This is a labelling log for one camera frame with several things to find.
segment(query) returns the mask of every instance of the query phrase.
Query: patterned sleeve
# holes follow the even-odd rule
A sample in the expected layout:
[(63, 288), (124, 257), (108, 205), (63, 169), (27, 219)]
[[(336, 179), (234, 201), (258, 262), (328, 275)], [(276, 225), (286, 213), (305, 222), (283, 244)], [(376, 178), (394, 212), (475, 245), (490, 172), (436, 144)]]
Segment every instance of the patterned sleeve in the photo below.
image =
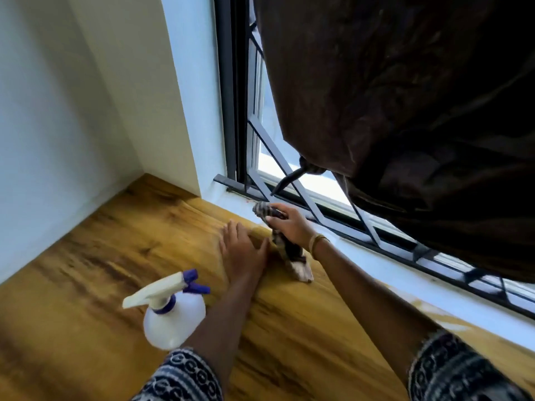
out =
[(422, 346), (409, 371), (411, 401), (532, 401), (487, 359), (448, 331)]
[(223, 401), (219, 380), (190, 348), (173, 350), (132, 401)]

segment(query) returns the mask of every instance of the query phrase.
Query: hand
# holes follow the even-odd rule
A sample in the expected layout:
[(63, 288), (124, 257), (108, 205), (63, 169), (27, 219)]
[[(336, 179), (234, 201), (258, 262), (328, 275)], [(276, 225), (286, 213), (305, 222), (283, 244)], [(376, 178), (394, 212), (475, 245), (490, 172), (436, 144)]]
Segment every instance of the hand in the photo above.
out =
[(269, 239), (265, 238), (257, 250), (252, 245), (247, 229), (239, 222), (230, 221), (223, 227), (219, 237), (219, 249), (230, 284), (247, 276), (259, 279), (267, 264)]
[(297, 209), (286, 204), (278, 202), (270, 204), (270, 206), (284, 212), (288, 219), (283, 220), (274, 216), (267, 216), (266, 221), (269, 226), (273, 229), (279, 229), (290, 242), (308, 250), (308, 244), (315, 232), (305, 217)]

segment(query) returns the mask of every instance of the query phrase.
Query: white spray bottle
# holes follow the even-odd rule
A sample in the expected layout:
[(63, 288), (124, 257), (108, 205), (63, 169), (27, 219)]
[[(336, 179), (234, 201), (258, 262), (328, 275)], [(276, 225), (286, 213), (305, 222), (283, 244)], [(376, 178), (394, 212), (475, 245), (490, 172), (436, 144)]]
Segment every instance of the white spray bottle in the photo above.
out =
[(163, 350), (177, 348), (206, 316), (206, 306), (200, 294), (209, 294), (210, 288), (193, 283), (197, 277), (195, 269), (178, 272), (123, 300), (123, 308), (149, 306), (143, 328), (152, 346)]

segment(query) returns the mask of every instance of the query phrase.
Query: wooden floor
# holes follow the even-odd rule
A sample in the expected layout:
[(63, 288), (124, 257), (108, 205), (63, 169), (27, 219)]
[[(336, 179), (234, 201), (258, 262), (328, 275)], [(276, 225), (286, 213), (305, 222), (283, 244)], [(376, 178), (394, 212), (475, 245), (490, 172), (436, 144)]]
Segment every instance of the wooden floor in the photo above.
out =
[[(144, 338), (144, 310), (123, 310), (123, 298), (197, 268), (213, 304), (226, 286), (218, 232), (231, 217), (145, 175), (2, 284), (0, 399), (134, 395), (164, 352)], [(256, 234), (267, 230), (257, 227)], [(406, 400), (321, 266), (313, 271), (316, 281), (307, 285), (290, 280), (280, 264), (271, 267), (245, 325), (227, 399)], [(414, 303), (535, 393), (532, 352)]]

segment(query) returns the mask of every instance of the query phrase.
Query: window frame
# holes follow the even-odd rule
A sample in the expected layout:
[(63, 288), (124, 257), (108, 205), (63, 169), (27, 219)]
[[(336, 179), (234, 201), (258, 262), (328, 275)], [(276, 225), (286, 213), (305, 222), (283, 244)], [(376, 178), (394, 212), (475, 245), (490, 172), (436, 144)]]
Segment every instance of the window frame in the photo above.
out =
[(256, 170), (257, 140), (264, 143), (286, 175), (291, 168), (255, 113), (256, 73), (261, 66), (257, 59), (263, 58), (263, 52), (252, 33), (256, 21), (250, 23), (251, 3), (252, 0), (214, 0), (227, 167), (227, 174), (217, 174), (214, 181), (256, 201), (294, 205), (307, 219), (355, 244), (535, 320), (535, 300), (507, 290), (500, 276), (497, 284), (483, 278), (490, 275), (483, 269), (461, 271), (441, 262), (435, 259), (438, 251), (386, 229), (376, 229), (367, 214), (354, 205), (359, 219), (317, 204), (299, 181), (293, 183), (299, 195), (288, 191), (271, 195), (273, 185)]

